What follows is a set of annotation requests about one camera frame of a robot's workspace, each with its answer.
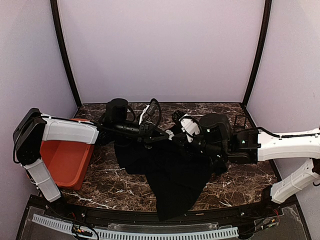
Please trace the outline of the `black frame post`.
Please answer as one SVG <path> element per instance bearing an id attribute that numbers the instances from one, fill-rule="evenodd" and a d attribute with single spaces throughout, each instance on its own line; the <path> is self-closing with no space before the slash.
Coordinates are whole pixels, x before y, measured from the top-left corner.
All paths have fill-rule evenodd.
<path id="1" fill-rule="evenodd" d="M 255 51 L 255 56 L 254 56 L 250 76 L 248 79 L 247 87 L 246 87 L 244 97 L 243 97 L 242 103 L 241 103 L 241 105 L 245 109 L 247 108 L 250 97 L 252 95 L 252 92 L 254 89 L 254 84 L 255 84 L 255 81 L 257 78 L 257 74 L 258 74 L 258 70 L 260 67 L 260 63 L 261 63 L 261 59 L 262 59 L 262 55 L 263 55 L 263 51 L 264 51 L 264 46 L 265 46 L 265 41 L 266 41 L 266 37 L 267 37 L 267 32 L 268 32 L 271 9 L 272 9 L 272 0 L 265 0 L 263 14 L 262 14 L 261 27 L 260 27 L 257 47 L 256 47 L 256 51 Z"/>
<path id="2" fill-rule="evenodd" d="M 67 53 L 66 43 L 65 43 L 63 29 L 62 29 L 62 22 L 60 18 L 59 7 L 58 7 L 58 1 L 50 0 L 50 8 L 51 8 L 51 14 L 52 14 L 52 19 L 54 24 L 55 35 L 56 35 L 64 71 L 67 77 L 68 85 L 70 87 L 72 97 L 75 101 L 76 107 L 77 109 L 79 109 L 82 106 L 82 101 L 76 86 L 76 81 L 72 72 L 69 56 Z"/>

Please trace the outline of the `black front rail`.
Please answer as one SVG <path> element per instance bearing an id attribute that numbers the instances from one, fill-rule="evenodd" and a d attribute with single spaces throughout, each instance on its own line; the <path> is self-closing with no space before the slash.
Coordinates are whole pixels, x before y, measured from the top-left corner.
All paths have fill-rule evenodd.
<path id="1" fill-rule="evenodd" d="M 84 222 L 93 226 L 106 226 L 111 223 L 129 225 L 187 225 L 206 224 L 217 222 L 226 224 L 253 224 L 255 220 L 266 217 L 279 217 L 283 208 L 295 203 L 295 198 L 290 197 L 285 203 L 272 204 L 256 202 L 234 207 L 224 207 L 207 210 L 189 210 L 179 212 L 172 207 L 164 211 L 129 211 L 114 210 L 100 207 L 89 207 L 78 204 L 48 203 L 43 197 L 30 195 L 27 204 L 43 210 L 49 216 L 62 215 L 73 220 Z"/>

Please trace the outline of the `black t-shirt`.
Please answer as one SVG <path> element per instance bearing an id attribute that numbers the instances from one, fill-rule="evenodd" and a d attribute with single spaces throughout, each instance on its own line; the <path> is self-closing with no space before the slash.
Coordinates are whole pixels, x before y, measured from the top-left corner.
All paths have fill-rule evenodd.
<path id="1" fill-rule="evenodd" d="M 128 174 L 144 175 L 156 197 L 156 210 L 178 212 L 190 210 L 212 174 L 222 174 L 227 168 L 219 155 L 223 142 L 206 145 L 201 154 L 182 156 L 173 140 L 144 144 L 127 137 L 114 141 L 117 163 Z"/>

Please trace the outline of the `orange plastic bin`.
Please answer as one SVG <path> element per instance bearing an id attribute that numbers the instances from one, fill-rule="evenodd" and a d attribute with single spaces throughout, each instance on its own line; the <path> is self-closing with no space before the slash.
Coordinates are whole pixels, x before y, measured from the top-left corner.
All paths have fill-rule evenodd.
<path id="1" fill-rule="evenodd" d="M 40 115 L 25 123 L 16 158 L 36 183 L 52 178 L 60 188 L 79 190 L 98 133 L 85 119 Z"/>

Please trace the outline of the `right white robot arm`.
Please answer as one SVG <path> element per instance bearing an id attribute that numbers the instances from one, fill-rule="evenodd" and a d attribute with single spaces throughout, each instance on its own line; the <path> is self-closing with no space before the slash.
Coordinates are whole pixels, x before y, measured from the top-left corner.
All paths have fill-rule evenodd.
<path id="1" fill-rule="evenodd" d="M 227 162 L 256 164 L 274 159 L 305 158 L 306 161 L 285 179 L 266 187 L 255 213 L 266 217 L 275 204 L 314 184 L 320 178 L 320 130 L 272 133 L 263 127 L 232 132 L 226 115 L 210 113 L 200 120 L 180 111 L 172 119 L 186 134 L 184 146 L 209 157 L 217 174 Z"/>

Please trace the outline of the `black display stand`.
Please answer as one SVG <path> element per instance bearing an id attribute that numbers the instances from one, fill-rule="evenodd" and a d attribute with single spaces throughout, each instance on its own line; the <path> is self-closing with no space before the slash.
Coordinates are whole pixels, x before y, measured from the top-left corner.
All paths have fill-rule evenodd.
<path id="1" fill-rule="evenodd" d="M 247 128 L 248 117 L 246 115 L 236 115 L 233 124 L 234 131 L 241 131 Z"/>

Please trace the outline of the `left black frame post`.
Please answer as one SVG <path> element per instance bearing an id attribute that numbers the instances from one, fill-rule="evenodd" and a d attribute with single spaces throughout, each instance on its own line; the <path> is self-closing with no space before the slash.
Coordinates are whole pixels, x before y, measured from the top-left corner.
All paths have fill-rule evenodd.
<path id="1" fill-rule="evenodd" d="M 52 14 L 52 19 L 54 24 L 55 35 L 56 35 L 64 71 L 67 77 L 68 85 L 70 87 L 72 97 L 75 101 L 76 107 L 77 109 L 79 109 L 82 106 L 82 101 L 76 86 L 76 81 L 72 72 L 69 56 L 67 53 L 66 43 L 65 43 L 63 29 L 62 29 L 62 22 L 60 18 L 59 7 L 58 7 L 58 1 L 50 0 L 50 8 L 51 8 L 51 14 Z"/>

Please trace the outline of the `right black frame post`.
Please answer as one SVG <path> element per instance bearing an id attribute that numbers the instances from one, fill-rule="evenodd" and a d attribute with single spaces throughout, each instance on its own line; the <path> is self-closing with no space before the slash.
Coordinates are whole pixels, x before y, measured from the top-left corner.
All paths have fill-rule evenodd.
<path id="1" fill-rule="evenodd" d="M 262 59 L 262 55 L 263 55 L 263 51 L 264 51 L 264 46 L 265 46 L 265 41 L 266 41 L 266 37 L 267 37 L 267 32 L 268 32 L 271 9 L 272 9 L 272 0 L 265 0 L 263 14 L 262 14 L 261 27 L 260 27 L 257 47 L 256 47 L 256 51 L 255 51 L 255 56 L 254 56 L 250 76 L 248 79 L 247 87 L 246 87 L 244 97 L 243 97 L 242 103 L 241 103 L 241 105 L 245 109 L 247 108 L 250 97 L 252 95 L 252 92 L 254 89 L 254 84 L 255 84 L 255 81 L 257 78 L 257 74 L 258 74 L 258 70 L 260 67 L 260 63 L 261 63 L 261 59 Z"/>

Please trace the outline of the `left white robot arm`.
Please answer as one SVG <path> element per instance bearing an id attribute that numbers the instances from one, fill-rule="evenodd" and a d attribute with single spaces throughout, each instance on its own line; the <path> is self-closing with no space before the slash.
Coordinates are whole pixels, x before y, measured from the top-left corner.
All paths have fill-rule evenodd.
<path id="1" fill-rule="evenodd" d="M 169 138 L 158 123 L 146 122 L 143 117 L 138 122 L 128 120 L 127 113 L 132 110 L 126 99 L 114 98 L 106 104 L 99 121 L 94 122 L 54 117 L 41 113 L 38 108 L 31 108 L 14 130 L 13 162 L 25 168 L 58 217 L 67 218 L 71 208 L 60 199 L 61 191 L 45 166 L 40 153 L 42 142 L 64 141 L 103 146 L 118 137 L 144 144 Z"/>

